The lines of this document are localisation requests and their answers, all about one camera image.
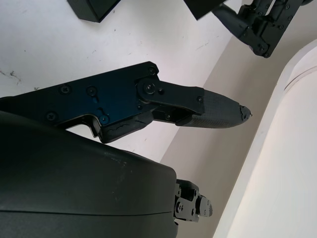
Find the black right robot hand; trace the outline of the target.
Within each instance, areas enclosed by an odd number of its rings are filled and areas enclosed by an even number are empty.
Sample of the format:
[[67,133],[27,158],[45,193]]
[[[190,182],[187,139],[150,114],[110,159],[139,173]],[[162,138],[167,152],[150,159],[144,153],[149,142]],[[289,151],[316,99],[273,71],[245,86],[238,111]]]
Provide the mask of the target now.
[[3,238],[174,238],[212,215],[174,169],[109,143],[153,121],[230,128],[250,110],[144,62],[0,100]]

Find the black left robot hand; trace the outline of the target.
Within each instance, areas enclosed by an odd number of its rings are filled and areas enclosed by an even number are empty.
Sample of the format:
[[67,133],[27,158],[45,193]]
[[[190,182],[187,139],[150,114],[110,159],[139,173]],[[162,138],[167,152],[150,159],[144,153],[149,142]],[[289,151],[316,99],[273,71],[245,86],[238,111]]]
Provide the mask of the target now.
[[257,56],[268,58],[301,6],[310,0],[254,0],[238,13],[220,4],[212,13]]

